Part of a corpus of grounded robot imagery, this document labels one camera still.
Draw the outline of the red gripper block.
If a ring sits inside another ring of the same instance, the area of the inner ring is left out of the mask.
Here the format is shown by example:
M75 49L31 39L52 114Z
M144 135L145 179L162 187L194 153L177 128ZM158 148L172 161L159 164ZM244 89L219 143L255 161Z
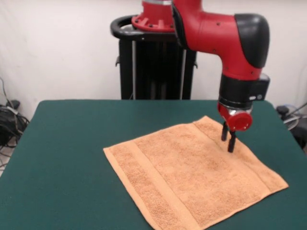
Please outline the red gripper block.
M227 107L221 103L218 103L217 108L219 114L225 120L221 140L226 141L229 129L230 140L228 142L228 152L233 153L236 143L236 131L246 131L252 125L252 108L247 110L236 109Z

